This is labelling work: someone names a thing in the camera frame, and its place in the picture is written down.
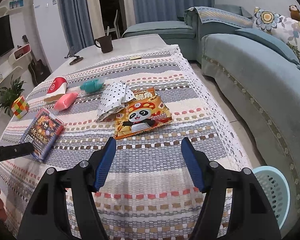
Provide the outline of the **black guitar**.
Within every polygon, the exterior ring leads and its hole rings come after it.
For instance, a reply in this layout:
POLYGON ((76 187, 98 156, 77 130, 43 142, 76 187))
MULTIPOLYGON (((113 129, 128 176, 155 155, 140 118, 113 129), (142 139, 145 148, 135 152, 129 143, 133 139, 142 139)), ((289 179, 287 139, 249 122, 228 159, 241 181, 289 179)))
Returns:
POLYGON ((45 81, 50 75, 51 71, 50 68, 43 64, 42 60, 37 60, 33 51, 30 51, 32 60, 28 65, 28 69, 30 71, 32 82, 34 86, 38 86, 40 83, 45 81))

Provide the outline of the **orange panda snack bag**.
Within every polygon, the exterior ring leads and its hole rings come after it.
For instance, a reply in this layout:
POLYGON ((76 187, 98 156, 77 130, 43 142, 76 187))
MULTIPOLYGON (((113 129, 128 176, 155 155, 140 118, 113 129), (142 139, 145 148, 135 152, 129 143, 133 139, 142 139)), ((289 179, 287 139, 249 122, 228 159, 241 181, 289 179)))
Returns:
POLYGON ((172 121, 170 110, 156 94, 155 88, 136 90, 134 96, 135 99, 116 114, 115 139, 147 132, 172 121))

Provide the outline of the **white tv shelf unit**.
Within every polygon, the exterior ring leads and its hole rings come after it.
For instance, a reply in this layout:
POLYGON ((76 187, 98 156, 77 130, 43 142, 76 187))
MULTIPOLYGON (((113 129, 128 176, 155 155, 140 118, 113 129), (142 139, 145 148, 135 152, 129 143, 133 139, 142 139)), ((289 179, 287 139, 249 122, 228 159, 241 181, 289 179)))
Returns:
POLYGON ((10 20, 10 30, 11 30, 11 40, 13 41, 13 49, 4 53, 0 57, 0 74, 2 78, 5 79, 8 75, 12 73, 12 70, 16 65, 10 65, 8 62, 8 57, 17 50, 18 45, 23 45, 22 40, 23 35, 31 36, 33 31, 33 11, 32 2, 33 0, 23 0, 24 6, 19 9, 11 9, 10 1, 3 0, 0 2, 0 18, 9 16, 10 20))

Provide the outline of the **woven striped table cloth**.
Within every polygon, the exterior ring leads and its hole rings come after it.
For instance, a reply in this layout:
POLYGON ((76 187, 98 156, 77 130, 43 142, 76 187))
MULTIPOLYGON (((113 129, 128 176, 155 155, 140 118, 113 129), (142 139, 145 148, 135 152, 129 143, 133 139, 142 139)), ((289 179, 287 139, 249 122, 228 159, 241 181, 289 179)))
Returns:
MULTIPOLYGON (((154 88, 172 121, 152 131, 117 141, 105 185, 94 202, 111 239, 187 239, 204 195, 194 187, 181 154, 187 137, 195 149, 224 168, 241 170, 251 163, 232 125, 197 77, 179 48, 128 55, 66 74, 70 91, 85 81, 105 77, 106 84, 125 83, 131 90, 154 88)), ((1 198, 6 225, 13 235, 41 176, 49 167, 65 170, 88 159, 114 134, 115 121, 97 119, 100 93, 79 93, 75 103, 58 113, 64 129, 43 163, 31 156, 0 163, 1 198)))

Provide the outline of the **polka dot wrapper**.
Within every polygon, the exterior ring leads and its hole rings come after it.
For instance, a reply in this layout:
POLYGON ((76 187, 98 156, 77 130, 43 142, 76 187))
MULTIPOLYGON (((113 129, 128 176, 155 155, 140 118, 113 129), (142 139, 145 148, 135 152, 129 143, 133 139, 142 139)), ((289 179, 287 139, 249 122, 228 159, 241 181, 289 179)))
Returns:
POLYGON ((126 104, 135 99, 134 93, 124 82, 114 82, 106 86, 97 109, 97 121, 118 113, 126 104))

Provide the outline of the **floral cushion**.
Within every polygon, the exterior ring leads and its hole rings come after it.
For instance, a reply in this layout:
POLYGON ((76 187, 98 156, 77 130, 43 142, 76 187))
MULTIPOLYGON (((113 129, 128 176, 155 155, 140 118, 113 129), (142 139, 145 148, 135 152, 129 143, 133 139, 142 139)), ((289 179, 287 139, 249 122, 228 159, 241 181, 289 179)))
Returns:
POLYGON ((254 28, 284 42, 300 61, 300 21, 259 7, 254 9, 253 21, 254 28))

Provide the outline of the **brown monkey plush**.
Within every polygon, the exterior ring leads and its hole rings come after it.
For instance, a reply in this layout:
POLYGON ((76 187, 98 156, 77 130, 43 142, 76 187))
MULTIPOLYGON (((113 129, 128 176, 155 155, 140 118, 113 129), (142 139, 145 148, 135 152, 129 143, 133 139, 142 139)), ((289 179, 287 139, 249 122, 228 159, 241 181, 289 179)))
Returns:
POLYGON ((300 22, 300 10, 297 8, 296 5, 289 6, 290 17, 296 21, 300 22))

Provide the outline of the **red white paper cup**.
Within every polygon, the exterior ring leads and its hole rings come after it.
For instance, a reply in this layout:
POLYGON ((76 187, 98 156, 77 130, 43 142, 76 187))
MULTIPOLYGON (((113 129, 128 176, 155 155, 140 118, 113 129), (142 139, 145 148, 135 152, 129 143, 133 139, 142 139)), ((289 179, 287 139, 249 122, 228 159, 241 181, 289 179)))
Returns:
POLYGON ((59 100, 67 90, 67 81, 64 77, 56 77, 51 86, 49 87, 47 94, 44 98, 45 102, 55 102, 59 100))

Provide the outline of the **teal sofa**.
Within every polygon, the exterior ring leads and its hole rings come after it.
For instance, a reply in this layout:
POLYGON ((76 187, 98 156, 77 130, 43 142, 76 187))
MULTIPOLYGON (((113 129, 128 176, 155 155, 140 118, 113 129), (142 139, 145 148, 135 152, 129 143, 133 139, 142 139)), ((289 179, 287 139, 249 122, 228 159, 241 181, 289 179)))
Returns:
POLYGON ((282 232, 300 226, 300 56, 242 7, 191 7, 183 21, 132 25, 124 37, 158 34, 201 65, 249 127, 259 153, 290 187, 282 232))

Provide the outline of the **rubik's cube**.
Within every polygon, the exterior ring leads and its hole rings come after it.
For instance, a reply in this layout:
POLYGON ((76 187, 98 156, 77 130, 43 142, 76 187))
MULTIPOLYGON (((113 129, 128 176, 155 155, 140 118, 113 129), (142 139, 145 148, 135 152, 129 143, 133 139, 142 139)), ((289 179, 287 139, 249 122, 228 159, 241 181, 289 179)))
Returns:
POLYGON ((21 119, 25 114, 28 113, 29 104, 23 95, 15 99, 15 101, 12 103, 11 111, 18 119, 21 119))

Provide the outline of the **white refrigerator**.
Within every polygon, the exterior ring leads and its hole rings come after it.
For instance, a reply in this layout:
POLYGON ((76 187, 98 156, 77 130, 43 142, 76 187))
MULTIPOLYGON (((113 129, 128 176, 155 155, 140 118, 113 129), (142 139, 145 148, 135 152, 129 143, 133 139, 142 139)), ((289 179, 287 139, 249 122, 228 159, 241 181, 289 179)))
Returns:
POLYGON ((54 72, 65 61, 69 47, 58 0, 33 0, 34 18, 47 65, 54 72))

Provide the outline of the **green potted plant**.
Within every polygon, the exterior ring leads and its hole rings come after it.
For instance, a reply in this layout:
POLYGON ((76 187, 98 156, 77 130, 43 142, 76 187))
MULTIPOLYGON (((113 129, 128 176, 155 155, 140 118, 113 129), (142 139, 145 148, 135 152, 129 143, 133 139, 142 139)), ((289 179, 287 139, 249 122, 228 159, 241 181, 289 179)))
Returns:
POLYGON ((14 79, 11 77, 10 87, 0 88, 0 110, 3 110, 9 117, 12 116, 11 107, 13 102, 21 96, 24 91, 23 85, 25 81, 21 77, 14 79))

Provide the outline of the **blue card box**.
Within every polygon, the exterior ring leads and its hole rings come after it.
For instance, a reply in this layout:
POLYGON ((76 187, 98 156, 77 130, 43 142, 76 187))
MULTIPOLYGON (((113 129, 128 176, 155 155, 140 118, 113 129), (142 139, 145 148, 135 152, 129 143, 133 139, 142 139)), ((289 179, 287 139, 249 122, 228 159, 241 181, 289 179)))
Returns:
POLYGON ((63 128, 62 120, 42 108, 21 136, 20 142, 30 142, 34 148, 31 155, 43 163, 63 128))

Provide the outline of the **light blue trash basket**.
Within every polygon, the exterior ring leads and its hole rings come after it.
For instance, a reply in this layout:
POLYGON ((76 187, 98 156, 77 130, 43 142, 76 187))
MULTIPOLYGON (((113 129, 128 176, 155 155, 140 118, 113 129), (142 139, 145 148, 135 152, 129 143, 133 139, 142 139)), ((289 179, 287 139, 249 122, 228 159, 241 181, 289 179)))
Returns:
POLYGON ((272 166, 260 166, 253 173, 264 190, 276 217, 279 229, 286 221, 290 208, 290 189, 283 173, 272 166))

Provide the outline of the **pink wrapper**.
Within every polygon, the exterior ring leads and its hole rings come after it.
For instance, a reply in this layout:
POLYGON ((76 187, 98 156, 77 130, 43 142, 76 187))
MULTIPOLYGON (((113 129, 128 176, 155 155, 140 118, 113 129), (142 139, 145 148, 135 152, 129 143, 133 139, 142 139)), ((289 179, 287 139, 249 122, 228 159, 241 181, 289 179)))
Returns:
POLYGON ((64 94, 57 100, 53 109, 58 112, 68 109, 77 99, 77 96, 78 93, 76 92, 64 94))

